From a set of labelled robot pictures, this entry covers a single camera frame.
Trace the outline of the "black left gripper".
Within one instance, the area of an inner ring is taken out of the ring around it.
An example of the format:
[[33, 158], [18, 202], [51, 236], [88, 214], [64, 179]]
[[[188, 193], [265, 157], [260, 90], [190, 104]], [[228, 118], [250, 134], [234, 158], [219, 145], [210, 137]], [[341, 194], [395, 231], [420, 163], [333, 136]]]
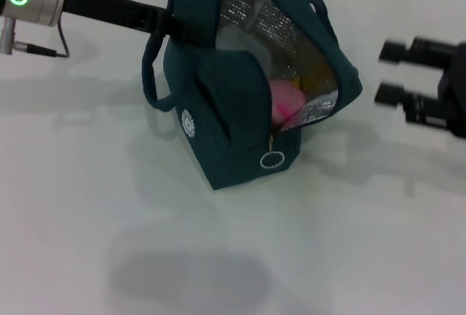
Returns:
[[63, 11], [137, 31], [168, 35], [181, 44], [214, 45], [215, 41], [214, 17], [182, 20], [165, 8], [132, 0], [64, 0]]

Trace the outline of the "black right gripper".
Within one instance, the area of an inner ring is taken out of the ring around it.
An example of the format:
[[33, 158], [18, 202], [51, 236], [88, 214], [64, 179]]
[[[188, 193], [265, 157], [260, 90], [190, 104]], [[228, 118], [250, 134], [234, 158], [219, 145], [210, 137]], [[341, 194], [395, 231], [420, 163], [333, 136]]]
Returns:
[[400, 64], [410, 63], [444, 70], [438, 85], [438, 97], [433, 98], [406, 90], [403, 86], [382, 82], [374, 102], [392, 108], [403, 108], [406, 123], [436, 129], [448, 128], [465, 139], [465, 43], [457, 47], [417, 36], [407, 47], [405, 43], [387, 40], [379, 60]]

